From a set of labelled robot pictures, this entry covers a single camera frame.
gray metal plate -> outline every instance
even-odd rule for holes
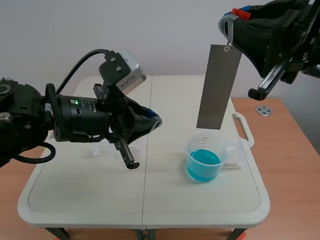
[[[242,53],[234,46],[211,45],[206,67],[198,129],[220,129]]]
[[[258,114],[265,117],[268,117],[272,114],[271,108],[265,105],[257,106],[255,110]]]

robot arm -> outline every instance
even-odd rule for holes
[[[93,87],[96,98],[65,96],[60,92],[80,65],[95,54],[106,60],[99,72],[103,84]],[[57,142],[94,143],[107,139],[120,151],[128,169],[139,166],[128,145],[162,124],[151,109],[126,97],[144,82],[139,64],[129,52],[98,49],[85,55],[71,70],[58,90],[46,85],[45,96],[30,85],[0,79],[0,167],[16,159],[29,164],[52,160],[55,148],[44,142],[53,130]],[[50,150],[44,158],[27,158],[20,153],[43,146]]]
[[[275,0],[226,13],[219,29],[253,63],[264,80],[248,95],[264,100],[278,80],[298,72],[320,78],[320,0]]]

white table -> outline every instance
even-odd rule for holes
[[[93,84],[101,81],[82,81],[75,95],[94,97]],[[203,84],[201,76],[154,76],[130,93],[163,120],[148,136],[147,153],[136,159],[138,169],[128,170],[106,153],[94,157],[90,144],[51,140],[57,155],[34,169],[18,202],[21,218],[60,239],[68,239],[63,228],[148,229],[152,239],[160,228],[236,228],[229,238],[235,240],[262,222],[270,200],[250,151],[253,137],[231,100],[221,130],[208,131],[242,141],[246,164],[205,184],[185,172],[182,146],[199,131]],[[240,119],[248,141],[239,137],[233,118]]]

table leg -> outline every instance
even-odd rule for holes
[[[155,229],[148,229],[148,231],[149,231],[150,240],[156,240],[156,230]]]
[[[134,229],[136,237],[138,238],[138,240],[145,240],[145,235],[144,232],[140,229]]]
[[[246,230],[246,228],[235,228],[227,240],[237,240]]]
[[[135,231],[138,240],[156,240],[156,230],[155,229],[133,229]]]
[[[67,231],[62,227],[45,227],[45,229],[60,240],[70,240]]]

wooden surface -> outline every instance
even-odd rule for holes
[[[320,239],[320,156],[279,99],[233,100],[255,139],[252,153],[269,192],[266,220],[249,229],[245,240]],[[259,104],[272,116],[256,113]],[[26,155],[39,157],[41,148]],[[12,160],[0,168],[0,240],[54,240],[44,229],[24,223],[17,212],[19,196],[34,166]],[[224,240],[231,229],[161,229],[158,240]],[[125,229],[68,229],[72,240],[135,240]]]

